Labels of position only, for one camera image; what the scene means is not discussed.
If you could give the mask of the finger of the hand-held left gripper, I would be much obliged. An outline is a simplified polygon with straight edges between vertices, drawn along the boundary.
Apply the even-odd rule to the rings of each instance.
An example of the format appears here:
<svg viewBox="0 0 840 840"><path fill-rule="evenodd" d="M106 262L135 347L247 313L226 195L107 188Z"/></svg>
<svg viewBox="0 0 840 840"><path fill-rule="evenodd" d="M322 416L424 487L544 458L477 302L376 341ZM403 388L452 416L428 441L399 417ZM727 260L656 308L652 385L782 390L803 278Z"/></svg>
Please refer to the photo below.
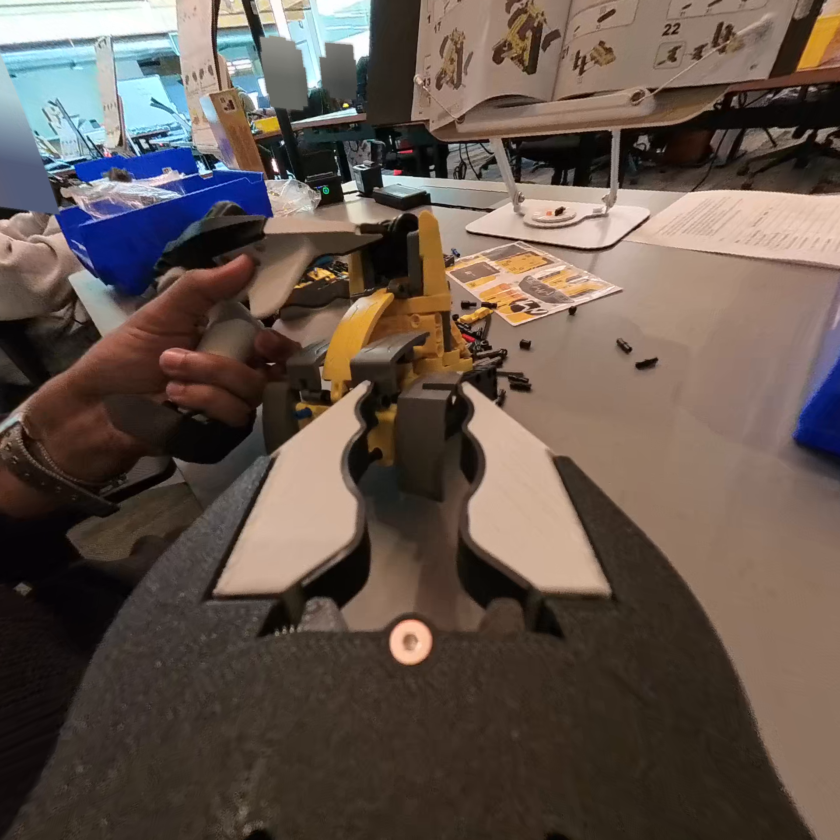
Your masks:
<svg viewBox="0 0 840 840"><path fill-rule="evenodd" d="M310 265L323 256L345 256L382 238L377 226L289 215L266 221L256 247L257 268L248 288L257 319L278 312Z"/></svg>

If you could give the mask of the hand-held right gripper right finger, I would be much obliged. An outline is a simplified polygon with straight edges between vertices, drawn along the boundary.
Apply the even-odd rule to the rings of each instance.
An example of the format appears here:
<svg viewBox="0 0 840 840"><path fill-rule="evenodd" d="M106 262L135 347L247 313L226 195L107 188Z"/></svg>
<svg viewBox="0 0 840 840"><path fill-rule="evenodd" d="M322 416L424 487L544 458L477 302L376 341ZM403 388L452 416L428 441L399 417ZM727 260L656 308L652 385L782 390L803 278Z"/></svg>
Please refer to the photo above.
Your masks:
<svg viewBox="0 0 840 840"><path fill-rule="evenodd" d="M458 401L467 490L457 573L465 593L487 612L493 602L514 602L529 629L544 626L556 602L609 603L612 587L557 456L474 385L462 384Z"/></svg>

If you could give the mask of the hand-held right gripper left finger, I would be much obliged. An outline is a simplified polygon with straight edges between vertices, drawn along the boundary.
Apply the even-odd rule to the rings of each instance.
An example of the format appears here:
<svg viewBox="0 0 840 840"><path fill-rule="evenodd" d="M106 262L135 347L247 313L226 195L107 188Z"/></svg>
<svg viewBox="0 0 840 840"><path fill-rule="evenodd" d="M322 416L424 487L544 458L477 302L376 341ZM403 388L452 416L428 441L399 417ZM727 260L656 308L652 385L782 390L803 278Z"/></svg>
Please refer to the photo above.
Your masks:
<svg viewBox="0 0 840 840"><path fill-rule="evenodd" d="M271 457L213 587L221 601L272 601L299 624L311 599L361 592L371 542L358 482L370 463L373 384L363 381Z"/></svg>

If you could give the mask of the yellow brick vehicle model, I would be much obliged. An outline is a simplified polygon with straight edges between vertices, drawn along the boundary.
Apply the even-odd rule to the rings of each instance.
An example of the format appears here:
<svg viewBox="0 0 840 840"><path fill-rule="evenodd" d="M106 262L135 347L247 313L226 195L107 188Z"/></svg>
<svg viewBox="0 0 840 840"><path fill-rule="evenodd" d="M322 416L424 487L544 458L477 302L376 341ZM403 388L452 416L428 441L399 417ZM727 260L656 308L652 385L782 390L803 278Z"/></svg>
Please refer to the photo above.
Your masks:
<svg viewBox="0 0 840 840"><path fill-rule="evenodd" d="M445 496L447 441L460 433L466 408L458 388L499 398L505 351L473 350L453 313L438 220L428 211L374 224L324 224L300 231L313 263L349 259L351 304L327 339L287 362L287 383L263 404L268 455L369 382L369 460L395 468L400 490L431 501Z"/></svg>

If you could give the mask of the person's left forearm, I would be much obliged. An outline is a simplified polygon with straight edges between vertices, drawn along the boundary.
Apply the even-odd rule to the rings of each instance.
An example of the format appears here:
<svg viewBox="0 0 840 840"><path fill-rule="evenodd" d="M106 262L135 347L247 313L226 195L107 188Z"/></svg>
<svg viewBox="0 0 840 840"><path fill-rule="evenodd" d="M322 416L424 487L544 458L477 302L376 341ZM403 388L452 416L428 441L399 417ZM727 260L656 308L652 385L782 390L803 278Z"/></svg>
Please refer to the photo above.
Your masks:
<svg viewBox="0 0 840 840"><path fill-rule="evenodd" d="M63 507L54 493L36 489L1 465L1 513L13 519L48 516Z"/></svg>

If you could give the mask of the person's left hand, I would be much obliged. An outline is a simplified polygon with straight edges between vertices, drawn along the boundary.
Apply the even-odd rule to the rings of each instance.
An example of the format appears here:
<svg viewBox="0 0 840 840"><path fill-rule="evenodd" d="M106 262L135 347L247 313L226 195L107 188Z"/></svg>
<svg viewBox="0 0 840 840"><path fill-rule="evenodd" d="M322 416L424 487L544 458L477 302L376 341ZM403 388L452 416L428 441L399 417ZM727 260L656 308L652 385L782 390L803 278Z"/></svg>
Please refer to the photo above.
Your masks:
<svg viewBox="0 0 840 840"><path fill-rule="evenodd" d="M246 255L188 270L44 385L23 414L25 441L37 461L88 484L133 467L150 450L110 420L106 401L115 396L171 403L229 427L245 426L300 344L261 328L246 361L197 347L211 310L236 298L255 270Z"/></svg>

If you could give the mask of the clear plastic bag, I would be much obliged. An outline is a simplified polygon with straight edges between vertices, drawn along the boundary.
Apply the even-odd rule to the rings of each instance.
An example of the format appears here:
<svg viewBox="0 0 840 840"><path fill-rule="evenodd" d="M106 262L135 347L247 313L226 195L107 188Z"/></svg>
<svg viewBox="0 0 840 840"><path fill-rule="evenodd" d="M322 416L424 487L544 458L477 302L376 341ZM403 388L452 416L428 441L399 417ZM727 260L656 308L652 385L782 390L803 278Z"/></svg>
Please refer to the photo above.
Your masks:
<svg viewBox="0 0 840 840"><path fill-rule="evenodd" d="M313 214L321 203L321 193L295 178L265 181L273 217Z"/></svg>
<svg viewBox="0 0 840 840"><path fill-rule="evenodd" d="M167 175L130 182L100 179L66 185L60 188L60 194L88 216L102 219L172 201L183 197L186 189L184 179Z"/></svg>

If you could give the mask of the blue plastic bin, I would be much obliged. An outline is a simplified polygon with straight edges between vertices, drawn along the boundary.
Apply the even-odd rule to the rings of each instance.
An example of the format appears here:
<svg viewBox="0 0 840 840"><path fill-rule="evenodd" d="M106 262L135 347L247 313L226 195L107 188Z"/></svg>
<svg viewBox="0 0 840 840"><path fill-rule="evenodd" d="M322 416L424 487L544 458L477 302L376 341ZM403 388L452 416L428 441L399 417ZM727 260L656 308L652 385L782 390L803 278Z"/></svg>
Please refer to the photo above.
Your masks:
<svg viewBox="0 0 840 840"><path fill-rule="evenodd" d="M793 440L804 448L839 457L839 363L805 402Z"/></svg>
<svg viewBox="0 0 840 840"><path fill-rule="evenodd" d="M216 171L176 182L175 197L116 216L95 218L77 207L56 219L70 251L82 267L108 286L139 295L152 282L165 246L219 201L247 214L272 215L264 177L257 172Z"/></svg>
<svg viewBox="0 0 840 840"><path fill-rule="evenodd" d="M131 174L137 180L150 179L166 172L182 175L198 174L198 167L189 148L158 150L147 154L125 157L113 155L96 160L82 161L73 166L76 177L82 182L94 182L107 176L112 169Z"/></svg>

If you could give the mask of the brown cardboard box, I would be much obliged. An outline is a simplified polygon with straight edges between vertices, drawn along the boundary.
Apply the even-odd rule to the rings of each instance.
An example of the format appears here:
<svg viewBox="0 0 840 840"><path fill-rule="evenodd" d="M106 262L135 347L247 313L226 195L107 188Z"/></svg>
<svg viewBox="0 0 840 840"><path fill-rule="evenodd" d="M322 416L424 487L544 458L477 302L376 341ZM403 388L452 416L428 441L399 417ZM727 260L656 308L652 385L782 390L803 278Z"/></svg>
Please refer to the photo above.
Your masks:
<svg viewBox="0 0 840 840"><path fill-rule="evenodd" d="M253 172L266 179L266 168L236 88L200 97L204 117L215 139L216 157L231 171Z"/></svg>

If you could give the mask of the black power adapter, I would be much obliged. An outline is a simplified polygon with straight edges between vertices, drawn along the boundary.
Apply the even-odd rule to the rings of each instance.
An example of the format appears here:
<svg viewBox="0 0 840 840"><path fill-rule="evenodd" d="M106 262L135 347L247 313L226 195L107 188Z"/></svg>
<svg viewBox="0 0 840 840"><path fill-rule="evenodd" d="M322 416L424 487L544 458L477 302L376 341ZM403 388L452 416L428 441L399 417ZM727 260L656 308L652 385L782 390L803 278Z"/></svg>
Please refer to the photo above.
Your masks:
<svg viewBox="0 0 840 840"><path fill-rule="evenodd" d="M427 206L432 203L431 196L427 190L400 184L375 187L371 193L371 197L377 204L402 212L410 211L416 207Z"/></svg>

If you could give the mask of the pile of brick parts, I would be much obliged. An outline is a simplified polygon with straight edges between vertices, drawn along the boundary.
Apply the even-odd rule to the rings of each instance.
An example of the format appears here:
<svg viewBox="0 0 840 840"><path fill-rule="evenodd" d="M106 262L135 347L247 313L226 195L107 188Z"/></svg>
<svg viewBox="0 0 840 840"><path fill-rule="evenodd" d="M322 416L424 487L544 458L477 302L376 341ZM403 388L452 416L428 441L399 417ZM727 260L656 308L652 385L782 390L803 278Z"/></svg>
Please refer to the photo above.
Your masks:
<svg viewBox="0 0 840 840"><path fill-rule="evenodd" d="M340 258L320 257L291 291L278 315L283 322L303 319L339 301L348 302L348 313L360 327L351 337L359 339L358 350L374 341L405 332L428 332L427 341L414 351L416 375L440 371L464 373L497 401L497 373L508 357L506 349L494 349L487 341L490 311L474 322L460 320L463 312L452 312L450 289L428 296L420 287L409 290L406 268L396 277L376 274L371 259L361 251ZM357 300L376 298L374 313L356 318Z"/></svg>

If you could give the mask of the yellow black sticker sheet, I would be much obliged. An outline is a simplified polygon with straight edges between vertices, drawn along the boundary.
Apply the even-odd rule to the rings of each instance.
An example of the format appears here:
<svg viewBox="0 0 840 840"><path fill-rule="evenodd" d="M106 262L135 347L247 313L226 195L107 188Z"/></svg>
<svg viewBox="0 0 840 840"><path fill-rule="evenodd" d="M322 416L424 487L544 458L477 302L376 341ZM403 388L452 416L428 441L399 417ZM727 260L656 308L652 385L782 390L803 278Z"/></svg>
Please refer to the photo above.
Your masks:
<svg viewBox="0 0 840 840"><path fill-rule="evenodd" d="M464 296L460 320L474 322L486 312L512 327L567 312L622 291L591 272L532 245L515 242L445 261L453 291Z"/></svg>

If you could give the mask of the white book stand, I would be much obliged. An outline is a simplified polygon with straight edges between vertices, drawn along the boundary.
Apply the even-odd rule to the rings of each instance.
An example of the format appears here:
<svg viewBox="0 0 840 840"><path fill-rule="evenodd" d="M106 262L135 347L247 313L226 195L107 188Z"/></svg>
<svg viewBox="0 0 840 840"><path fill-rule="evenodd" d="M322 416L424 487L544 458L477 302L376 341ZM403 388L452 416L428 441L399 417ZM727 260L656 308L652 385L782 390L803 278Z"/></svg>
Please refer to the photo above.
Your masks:
<svg viewBox="0 0 840 840"><path fill-rule="evenodd" d="M513 239L583 251L613 247L650 216L641 206L618 202L621 132L686 122L707 110L726 86L665 91L643 87L591 97L531 104L485 102L465 116L447 116L431 133L453 143L487 139L496 156L508 202L467 226L473 235ZM598 202L570 198L531 199L516 183L504 140L538 134L590 133L610 130L609 191Z"/></svg>

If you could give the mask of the printed paper sheet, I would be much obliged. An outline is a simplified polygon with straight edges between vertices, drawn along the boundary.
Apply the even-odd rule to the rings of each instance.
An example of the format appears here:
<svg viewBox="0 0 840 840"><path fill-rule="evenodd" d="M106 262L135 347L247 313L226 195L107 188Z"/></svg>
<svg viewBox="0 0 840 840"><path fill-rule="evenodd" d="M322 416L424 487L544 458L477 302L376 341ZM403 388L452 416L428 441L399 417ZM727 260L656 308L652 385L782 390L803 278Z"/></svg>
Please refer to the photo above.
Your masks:
<svg viewBox="0 0 840 840"><path fill-rule="evenodd" d="M705 191L683 195L628 240L703 253L839 268L839 195Z"/></svg>

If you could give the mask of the instruction booklet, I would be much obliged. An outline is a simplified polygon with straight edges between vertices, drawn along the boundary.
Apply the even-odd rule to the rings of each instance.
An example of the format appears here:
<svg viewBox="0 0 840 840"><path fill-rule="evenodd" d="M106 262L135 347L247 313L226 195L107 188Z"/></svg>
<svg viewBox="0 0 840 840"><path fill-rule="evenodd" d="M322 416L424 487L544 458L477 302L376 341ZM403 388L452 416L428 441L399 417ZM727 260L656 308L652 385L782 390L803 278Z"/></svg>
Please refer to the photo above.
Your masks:
<svg viewBox="0 0 840 840"><path fill-rule="evenodd" d="M793 1L422 2L413 117L478 106L764 79Z"/></svg>

